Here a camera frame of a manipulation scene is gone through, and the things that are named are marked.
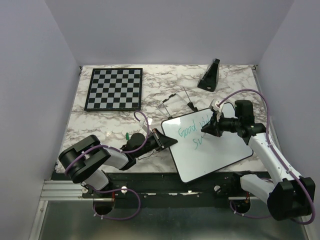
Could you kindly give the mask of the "white whiteboard black frame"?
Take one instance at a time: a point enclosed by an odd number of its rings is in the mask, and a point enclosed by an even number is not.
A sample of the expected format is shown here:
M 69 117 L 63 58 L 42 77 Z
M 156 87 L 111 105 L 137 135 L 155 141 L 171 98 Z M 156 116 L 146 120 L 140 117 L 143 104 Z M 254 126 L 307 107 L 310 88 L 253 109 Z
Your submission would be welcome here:
M 203 138 L 201 129 L 212 115 L 213 112 L 206 108 L 161 123 L 164 135 L 178 140 L 169 150 L 184 183 L 253 155 L 253 150 L 235 133 L 224 132 L 222 137 L 207 134 Z

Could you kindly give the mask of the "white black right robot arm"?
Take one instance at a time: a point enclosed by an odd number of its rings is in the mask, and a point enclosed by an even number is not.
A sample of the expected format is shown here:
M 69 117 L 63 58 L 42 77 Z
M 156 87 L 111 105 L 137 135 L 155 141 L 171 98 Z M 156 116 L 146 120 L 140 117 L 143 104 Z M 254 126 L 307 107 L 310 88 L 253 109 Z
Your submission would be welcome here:
M 258 155 L 271 178 L 268 182 L 254 173 L 243 172 L 230 183 L 230 191 L 236 196 L 245 192 L 255 195 L 277 221 L 313 216 L 315 182 L 294 170 L 270 140 L 265 125 L 255 122 L 252 102 L 237 100 L 234 117 L 225 117 L 223 107 L 220 101 L 211 101 L 212 117 L 201 132 L 215 137 L 224 132 L 236 133 Z

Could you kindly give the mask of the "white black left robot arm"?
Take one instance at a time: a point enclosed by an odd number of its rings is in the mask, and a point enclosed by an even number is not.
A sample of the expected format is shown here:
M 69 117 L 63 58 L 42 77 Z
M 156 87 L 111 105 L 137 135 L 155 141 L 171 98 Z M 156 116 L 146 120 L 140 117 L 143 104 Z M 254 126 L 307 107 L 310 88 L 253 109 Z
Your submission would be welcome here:
M 65 175 L 75 184 L 85 183 L 101 198 L 111 191 L 110 179 L 100 170 L 102 165 L 125 171 L 137 163 L 137 158 L 155 150 L 160 152 L 178 143 L 177 139 L 163 135 L 154 128 L 147 136 L 134 133 L 120 149 L 102 145 L 95 135 L 65 149 L 58 160 Z

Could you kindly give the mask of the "black wedge eraser block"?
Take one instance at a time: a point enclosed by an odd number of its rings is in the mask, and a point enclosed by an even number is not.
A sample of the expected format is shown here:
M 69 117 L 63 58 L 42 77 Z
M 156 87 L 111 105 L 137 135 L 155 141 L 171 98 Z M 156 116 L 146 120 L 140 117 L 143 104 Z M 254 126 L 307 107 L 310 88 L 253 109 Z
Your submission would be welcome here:
M 215 58 L 199 79 L 197 87 L 208 92 L 214 92 L 219 82 L 219 69 L 220 60 Z

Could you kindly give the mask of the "black white chessboard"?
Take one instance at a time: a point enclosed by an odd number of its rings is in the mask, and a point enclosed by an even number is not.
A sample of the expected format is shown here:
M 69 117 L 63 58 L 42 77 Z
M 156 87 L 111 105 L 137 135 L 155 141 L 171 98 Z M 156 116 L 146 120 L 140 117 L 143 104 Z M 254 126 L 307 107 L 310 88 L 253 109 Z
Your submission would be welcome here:
M 94 68 L 84 110 L 138 111 L 142 106 L 142 68 Z

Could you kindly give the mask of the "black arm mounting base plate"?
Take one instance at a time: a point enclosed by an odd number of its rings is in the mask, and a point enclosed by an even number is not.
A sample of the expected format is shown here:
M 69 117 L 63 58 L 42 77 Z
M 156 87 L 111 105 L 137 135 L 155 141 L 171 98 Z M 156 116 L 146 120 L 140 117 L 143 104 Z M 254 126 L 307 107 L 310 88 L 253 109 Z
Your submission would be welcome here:
M 231 200 L 245 209 L 257 199 L 240 188 L 241 172 L 212 172 L 188 183 L 178 173 L 109 173 L 108 189 L 126 187 L 134 193 L 97 193 L 85 187 L 81 200 L 99 210 L 141 208 L 227 208 Z

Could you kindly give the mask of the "aluminium rail frame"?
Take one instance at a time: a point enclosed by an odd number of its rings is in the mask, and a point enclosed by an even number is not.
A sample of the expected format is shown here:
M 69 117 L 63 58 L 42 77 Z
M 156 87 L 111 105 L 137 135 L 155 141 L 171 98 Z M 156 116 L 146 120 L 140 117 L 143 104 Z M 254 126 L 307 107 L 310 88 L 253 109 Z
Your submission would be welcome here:
M 76 118 L 85 116 L 80 112 L 82 90 L 89 86 L 89 73 L 94 67 L 84 66 L 78 85 L 63 147 L 75 143 Z M 179 86 L 186 86 L 191 99 L 199 106 L 206 106 L 206 92 L 196 89 L 196 79 L 205 70 L 204 65 L 137 65 L 143 67 L 147 81 L 146 94 L 142 97 L 143 110 L 159 125 L 164 116 L 155 106 L 160 100 L 173 93 Z M 217 94 L 225 96 L 236 90 L 250 88 L 258 90 L 255 70 L 252 65 L 220 65 Z M 156 83 L 164 84 L 164 92 L 157 91 Z M 116 177 L 139 177 L 151 173 L 150 177 L 177 177 L 169 150 L 154 153 L 144 158 L 129 170 L 118 173 L 107 170 Z M 234 215 L 231 209 L 214 207 L 195 208 L 143 208 L 129 220 L 99 220 L 93 217 L 92 199 L 84 199 L 79 184 L 73 184 L 63 175 L 57 163 L 50 180 L 43 184 L 38 213 L 32 227 L 30 240 L 309 240 L 308 227 L 291 221 L 275 221 L 270 218 L 249 219 Z M 240 171 L 265 172 L 261 161 L 253 156 L 219 170 L 225 173 Z

